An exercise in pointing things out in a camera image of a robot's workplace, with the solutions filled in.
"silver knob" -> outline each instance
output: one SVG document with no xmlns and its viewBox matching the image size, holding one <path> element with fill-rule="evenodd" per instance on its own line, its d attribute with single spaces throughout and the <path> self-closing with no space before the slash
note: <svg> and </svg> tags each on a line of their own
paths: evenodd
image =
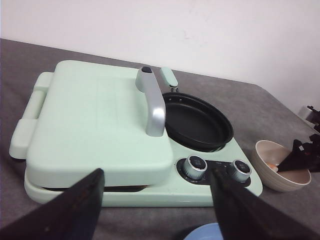
<svg viewBox="0 0 320 240">
<path fill-rule="evenodd" d="M 207 162 L 196 155 L 188 156 L 183 163 L 184 174 L 193 180 L 200 180 L 207 168 Z"/>
<path fill-rule="evenodd" d="M 250 177 L 251 168 L 244 161 L 236 159 L 230 163 L 227 172 L 232 179 L 244 183 Z"/>
</svg>

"white wall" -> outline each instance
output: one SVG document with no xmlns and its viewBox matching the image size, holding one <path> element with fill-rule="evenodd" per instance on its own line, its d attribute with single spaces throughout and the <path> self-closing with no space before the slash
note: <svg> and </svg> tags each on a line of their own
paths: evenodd
<svg viewBox="0 0 320 240">
<path fill-rule="evenodd" d="M 2 0 L 1 37 L 255 83 L 320 108 L 319 0 Z"/>
</svg>

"frying pan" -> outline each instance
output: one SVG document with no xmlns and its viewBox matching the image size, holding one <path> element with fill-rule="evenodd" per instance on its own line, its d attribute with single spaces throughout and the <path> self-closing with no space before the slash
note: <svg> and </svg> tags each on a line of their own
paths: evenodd
<svg viewBox="0 0 320 240">
<path fill-rule="evenodd" d="M 170 68 L 160 70 L 171 92 L 164 93 L 167 134 L 179 144 L 201 152 L 222 149 L 234 136 L 229 120 L 210 103 L 178 90 Z"/>
</svg>

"silver handle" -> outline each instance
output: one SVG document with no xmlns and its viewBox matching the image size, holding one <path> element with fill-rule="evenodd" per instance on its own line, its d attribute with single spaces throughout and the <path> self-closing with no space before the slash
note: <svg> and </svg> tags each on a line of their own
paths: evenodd
<svg viewBox="0 0 320 240">
<path fill-rule="evenodd" d="M 166 123 L 166 104 L 162 97 L 155 74 L 150 67 L 141 67 L 136 75 L 135 86 L 145 93 L 148 105 L 148 122 L 145 132 L 152 137 L 164 134 Z"/>
</svg>

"non-stick pan surface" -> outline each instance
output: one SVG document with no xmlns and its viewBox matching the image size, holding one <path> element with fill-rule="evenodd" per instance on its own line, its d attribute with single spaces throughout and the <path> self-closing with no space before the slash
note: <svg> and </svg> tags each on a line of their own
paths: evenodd
<svg viewBox="0 0 320 240">
<path fill-rule="evenodd" d="M 163 94 L 168 136 L 187 148 L 213 152 L 221 149 L 233 135 L 229 120 L 214 106 L 181 92 Z"/>
</svg>

